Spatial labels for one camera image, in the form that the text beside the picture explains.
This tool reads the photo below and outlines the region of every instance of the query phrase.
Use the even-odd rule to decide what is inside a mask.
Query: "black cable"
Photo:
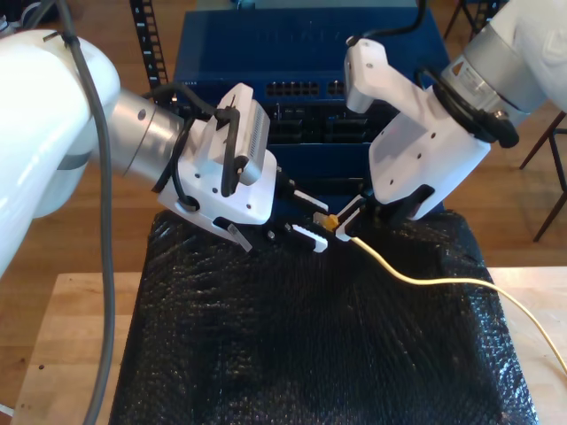
[[[43,19],[43,16],[45,16],[45,13],[47,13],[54,4],[55,0],[41,0],[39,7],[35,9],[34,13],[29,18],[29,21],[26,22],[24,29],[32,29],[37,27],[37,25]]]
[[[416,81],[421,83],[422,74],[428,75],[435,81],[433,93],[441,105],[461,127],[475,138],[487,143],[498,141],[505,149],[518,144],[520,137],[514,124],[508,118],[475,108],[444,78],[428,67],[422,67],[416,71]]]
[[[195,105],[205,114],[214,116],[219,122],[225,120],[229,121],[229,133],[225,141],[221,178],[221,194],[224,197],[229,197],[235,192],[238,185],[238,172],[235,167],[235,152],[237,147],[240,112],[238,111],[238,109],[232,107],[217,109],[202,100],[193,90],[180,82],[169,82],[167,84],[163,84],[147,93],[142,94],[142,97],[149,99],[151,97],[159,97],[168,93],[174,93],[176,91],[179,91],[182,95],[186,96],[189,99],[190,104]],[[193,121],[195,120],[194,112],[192,113],[191,118],[192,120],[185,123],[186,125],[183,127],[182,132],[179,134],[179,137],[175,142],[174,152],[172,152],[172,157],[169,160],[169,167],[164,170],[164,173],[160,176],[158,182],[152,190],[158,193],[161,192],[166,187],[169,178],[171,178],[180,201],[182,201],[182,203],[188,206],[192,211],[196,211],[199,208],[198,201],[194,197],[188,197],[185,194],[177,171],[177,163],[179,161],[179,158],[181,157],[181,154],[183,153],[187,137],[189,136],[190,126],[192,126]]]
[[[225,141],[224,160],[222,163],[221,195],[229,197],[237,189],[238,171],[235,164],[235,152],[237,149],[238,124],[240,112],[235,108],[227,108],[217,111],[214,115],[217,120],[230,120],[229,133]]]
[[[169,82],[167,84],[162,84],[155,89],[150,90],[147,93],[144,93],[142,97],[149,99],[150,97],[159,97],[165,95],[166,93],[173,93],[179,91],[184,96],[186,96],[191,103],[197,106],[198,109],[206,113],[207,115],[214,115],[216,112],[216,108],[211,106],[199,96],[195,94],[193,90],[187,87],[185,84],[181,82]]]
[[[106,383],[113,361],[114,344],[114,275],[113,275],[113,240],[112,240],[112,201],[113,201],[113,170],[110,156],[110,137],[106,125],[105,112],[98,97],[97,88],[85,57],[82,54],[77,38],[73,18],[65,0],[56,0],[59,16],[63,23],[64,32],[61,35],[67,48],[73,55],[81,85],[89,101],[90,111],[95,120],[100,150],[100,249],[103,264],[103,297],[105,304],[105,323],[103,344],[100,353],[97,379],[90,398],[89,409],[85,414],[83,424],[94,425],[97,421],[100,407],[105,396]]]
[[[193,123],[195,122],[195,116],[191,116],[188,120],[185,121],[183,125],[183,129],[177,136],[177,140],[175,141],[173,151],[171,152],[171,158],[168,162],[168,169],[169,175],[175,187],[175,192],[177,193],[177,197],[183,204],[183,206],[188,210],[195,212],[200,208],[198,200],[194,197],[188,196],[184,190],[183,185],[181,183],[181,178],[179,177],[179,158],[183,154],[183,150],[185,149],[185,144],[187,143],[187,139],[189,138],[189,132],[191,127],[193,127]]]
[[[346,41],[348,47],[353,47],[361,38],[374,39],[378,37],[388,37],[391,35],[402,35],[416,31],[423,23],[427,12],[427,0],[419,0],[417,5],[417,16],[413,24],[407,27],[389,28],[389,29],[372,29],[362,35],[353,35]]]

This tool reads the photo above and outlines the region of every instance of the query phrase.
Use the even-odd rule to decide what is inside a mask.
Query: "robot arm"
[[[490,143],[514,145],[513,126],[546,98],[567,109],[565,21],[567,2],[513,0],[443,72],[444,89],[417,87],[388,65],[378,42],[350,47],[347,107],[366,112],[378,99],[400,110],[369,149],[377,203],[410,201],[409,218],[420,219],[474,170]]]
[[[165,207],[247,251],[256,244],[255,233],[268,240],[285,234],[315,251],[327,247],[324,238],[301,226],[270,220],[275,196],[310,212],[326,213],[327,207],[278,169],[266,149],[269,118],[251,88],[236,85],[216,108],[207,105],[210,120],[194,120],[189,128],[177,115],[120,90],[109,59],[81,43],[105,110],[116,173],[136,179],[157,192]],[[0,158],[9,159],[0,167],[1,275],[31,220],[56,211],[73,194],[89,157],[97,157],[97,131],[60,37],[49,30],[12,35],[0,42],[0,57],[9,58],[0,73],[10,82],[3,87],[0,111]]]

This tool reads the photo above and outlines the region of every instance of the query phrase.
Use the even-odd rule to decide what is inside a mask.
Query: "yellow cable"
[[[494,285],[490,282],[481,281],[479,279],[471,279],[471,278],[467,278],[467,277],[464,277],[464,278],[462,278],[462,277],[461,278],[443,278],[443,279],[423,279],[423,280],[422,279],[413,279],[411,277],[405,276],[404,274],[398,272],[395,268],[390,266],[388,264],[388,262],[380,254],[378,254],[376,251],[374,251],[370,246],[365,244],[358,237],[353,237],[352,241],[354,243],[356,243],[358,246],[360,246],[364,251],[366,251],[372,257],[374,257],[376,259],[376,261],[378,263],[380,263],[380,265],[388,271],[388,273],[390,273],[391,275],[393,275],[394,277],[396,277],[397,279],[399,279],[403,282],[410,283],[412,285],[420,285],[420,286],[448,285],[448,284],[453,284],[453,283],[470,283],[472,285],[484,286],[486,288],[490,288],[491,290],[496,290],[497,292],[500,292],[504,297],[506,297],[512,303],[514,303],[520,310],[522,310],[522,312],[525,313],[526,316],[528,316],[530,318],[530,320],[538,328],[538,330],[541,332],[541,334],[543,335],[543,337],[545,338],[545,340],[549,344],[549,347],[551,347],[551,350],[553,351],[554,355],[557,357],[557,360],[559,360],[559,363],[561,364],[563,371],[567,375],[567,365],[565,364],[565,360],[563,360],[563,358],[561,357],[561,354],[559,353],[559,351],[555,347],[555,344],[553,344],[553,341],[551,341],[551,338],[549,337],[548,333],[545,331],[545,329],[540,325],[538,320],[533,316],[533,314],[530,313],[530,311],[527,308],[525,308],[517,299],[512,297],[508,292],[506,292],[502,288],[499,288],[498,286],[496,286],[496,285]]]

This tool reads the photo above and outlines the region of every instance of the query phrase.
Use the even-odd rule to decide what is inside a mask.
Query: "wooden table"
[[[567,267],[492,268],[508,290],[540,320],[567,357]],[[113,368],[99,416],[108,423],[132,317],[139,273],[115,275]],[[504,311],[541,423],[567,423],[567,377],[539,331],[508,300]],[[29,362],[12,424],[78,424],[89,403],[102,339],[100,274],[61,274]]]

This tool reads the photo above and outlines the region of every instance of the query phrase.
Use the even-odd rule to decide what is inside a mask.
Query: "black plastic sheet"
[[[490,279],[451,212],[361,237],[416,278]],[[353,243],[246,254],[156,217],[111,424],[538,423],[497,295],[393,279]]]

